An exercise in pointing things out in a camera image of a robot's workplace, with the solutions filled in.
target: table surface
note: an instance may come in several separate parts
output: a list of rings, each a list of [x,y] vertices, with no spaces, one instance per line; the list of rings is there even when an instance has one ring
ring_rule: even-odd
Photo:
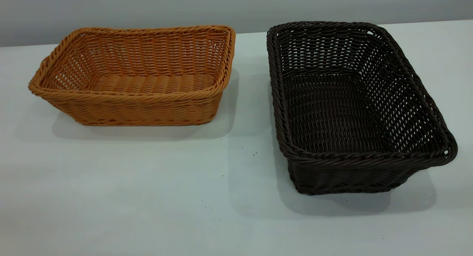
[[[55,45],[0,48],[2,255],[471,255],[473,21],[383,25],[458,142],[381,194],[296,192],[275,139],[266,34],[237,34],[215,119],[89,127],[32,95]]]

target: woven basket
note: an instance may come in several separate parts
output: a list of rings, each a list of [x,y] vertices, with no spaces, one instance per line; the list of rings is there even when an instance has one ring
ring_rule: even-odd
[[[279,147],[303,194],[385,192],[452,161],[454,137],[385,29],[293,22],[267,35]]]
[[[29,89],[84,125],[199,125],[217,112],[234,44],[227,26],[82,28]]]

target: basket bottom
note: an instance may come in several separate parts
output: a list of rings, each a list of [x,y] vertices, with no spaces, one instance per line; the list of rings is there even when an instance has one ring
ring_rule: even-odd
[[[326,172],[316,167],[302,167],[289,162],[290,178],[301,194],[323,195],[336,193],[378,193],[399,187],[419,170],[428,167],[392,168],[379,167],[367,170]]]
[[[390,152],[356,74],[284,80],[294,145],[310,152]]]
[[[93,91],[117,93],[171,94],[176,92],[201,91],[215,84],[212,74],[182,76],[102,76],[93,85]]]

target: wicker basket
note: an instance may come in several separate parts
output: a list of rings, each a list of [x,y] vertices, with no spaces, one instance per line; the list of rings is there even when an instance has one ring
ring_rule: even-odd
[[[452,161],[454,137],[385,29],[294,22],[267,36],[279,147],[303,194],[385,192]]]
[[[84,125],[198,125],[230,78],[227,26],[82,28],[46,57],[29,89]]]

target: dark brown wicker basket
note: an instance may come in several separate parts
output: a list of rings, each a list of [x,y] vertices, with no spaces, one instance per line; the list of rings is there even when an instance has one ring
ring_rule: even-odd
[[[276,133],[303,194],[385,192],[452,161],[454,137],[399,45],[369,23],[267,36]]]

